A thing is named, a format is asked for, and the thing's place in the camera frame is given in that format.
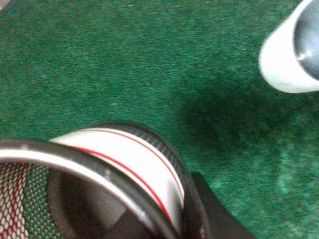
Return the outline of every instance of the metal rim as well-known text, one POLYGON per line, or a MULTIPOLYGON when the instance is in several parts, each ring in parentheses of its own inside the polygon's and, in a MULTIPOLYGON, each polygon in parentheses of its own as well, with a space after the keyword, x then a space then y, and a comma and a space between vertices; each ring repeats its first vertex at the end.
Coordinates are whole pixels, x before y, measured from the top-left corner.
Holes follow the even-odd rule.
POLYGON ((105 188, 158 238, 176 239, 176 231, 155 202, 130 178, 90 154, 52 142, 1 140, 0 163, 32 163, 85 177, 105 188))

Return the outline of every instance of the green carpet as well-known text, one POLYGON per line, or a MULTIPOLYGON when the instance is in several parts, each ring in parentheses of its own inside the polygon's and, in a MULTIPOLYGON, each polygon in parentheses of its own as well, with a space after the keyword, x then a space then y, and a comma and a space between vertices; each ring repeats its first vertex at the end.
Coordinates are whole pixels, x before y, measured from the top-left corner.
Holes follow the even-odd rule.
POLYGON ((15 1, 0 13, 0 138, 141 122, 258 238, 319 238, 319 95, 258 69, 297 4, 15 1))

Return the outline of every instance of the red stripe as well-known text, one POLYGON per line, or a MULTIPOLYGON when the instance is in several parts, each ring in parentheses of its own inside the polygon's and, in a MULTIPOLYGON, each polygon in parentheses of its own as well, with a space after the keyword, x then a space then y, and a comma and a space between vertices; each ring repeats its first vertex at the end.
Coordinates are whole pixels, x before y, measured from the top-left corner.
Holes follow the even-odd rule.
POLYGON ((178 189, 179 189, 179 192, 180 192, 180 195, 182 196, 183 200, 184 200, 184 197, 183 197, 183 193, 182 193, 182 189, 180 188, 180 185, 179 183, 177 182, 177 179, 175 177, 175 175, 173 174, 172 170, 169 168, 169 166, 166 164, 166 162, 156 153, 154 152, 151 148, 149 148, 147 145, 143 144, 142 142, 139 142, 138 140, 134 139, 134 138, 131 138, 129 136, 126 136, 124 134, 121 134, 121 133, 117 133, 117 132, 113 132, 113 131, 109 131, 109 130, 106 130, 106 129, 85 129, 85 131, 100 131, 100 132, 107 132, 107 133, 113 133, 113 134, 117 134, 117 135, 120 135, 120 136, 123 136, 125 138, 129 138, 131 140, 133 140, 134 142, 136 143, 139 143, 140 145, 144 146, 145 148, 147 148, 149 151, 151 151, 153 154, 155 154, 157 156, 157 158, 159 158, 162 163, 166 166, 166 168, 170 171, 171 175, 173 176, 174 180, 175 180, 175 183, 177 184, 178 186, 178 189))
POLYGON ((124 164, 120 163, 119 161, 107 156, 107 155, 104 155, 102 153, 99 153, 99 152, 96 152, 96 151, 93 151, 93 150, 90 150, 90 149, 87 149, 87 148, 80 148, 80 147, 73 147, 73 148, 76 148, 76 149, 79 149, 81 151, 84 151, 86 153, 90 153, 90 154, 95 154, 95 155, 98 155, 100 157, 103 157, 105 159, 108 159, 114 163, 116 163, 118 166, 124 168, 125 170, 129 171, 134 177, 136 177, 142 184, 144 184, 147 189, 150 191, 150 193, 156 198, 158 204, 159 204, 159 207, 161 208, 161 210, 164 212, 165 216, 169 219, 170 223, 173 225, 171 219, 170 219, 170 216, 168 214, 168 211, 164 205, 164 203, 161 201, 160 197, 156 194, 156 192, 154 192, 154 190, 150 187, 150 185, 147 184, 147 182, 145 182, 143 180, 143 178, 141 178, 136 172, 132 171, 130 168, 128 168, 127 166, 125 166, 124 164))

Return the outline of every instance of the mesh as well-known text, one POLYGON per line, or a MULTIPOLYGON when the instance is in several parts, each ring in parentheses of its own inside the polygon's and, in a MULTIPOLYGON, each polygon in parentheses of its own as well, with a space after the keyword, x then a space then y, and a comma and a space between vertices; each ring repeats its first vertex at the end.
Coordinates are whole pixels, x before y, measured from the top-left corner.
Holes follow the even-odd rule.
POLYGON ((0 164, 0 239, 62 239, 49 213, 49 169, 0 164))

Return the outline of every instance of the white cup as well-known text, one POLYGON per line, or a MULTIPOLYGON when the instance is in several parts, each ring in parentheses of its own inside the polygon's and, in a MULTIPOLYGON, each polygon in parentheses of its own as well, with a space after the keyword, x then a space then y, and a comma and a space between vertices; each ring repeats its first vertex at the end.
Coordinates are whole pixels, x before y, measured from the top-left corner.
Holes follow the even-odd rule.
POLYGON ((318 0, 302 1, 262 46, 259 56, 260 71, 265 80, 280 91, 319 91, 318 76, 313 74, 317 70, 316 64, 319 65, 319 38, 313 37, 319 36, 318 6, 318 0), (311 27, 311 39, 307 37, 309 34, 303 35, 303 32, 309 31, 308 26, 311 27), (304 48, 303 52, 298 52, 298 44, 305 45, 310 41, 315 48, 318 45, 317 49, 304 48))

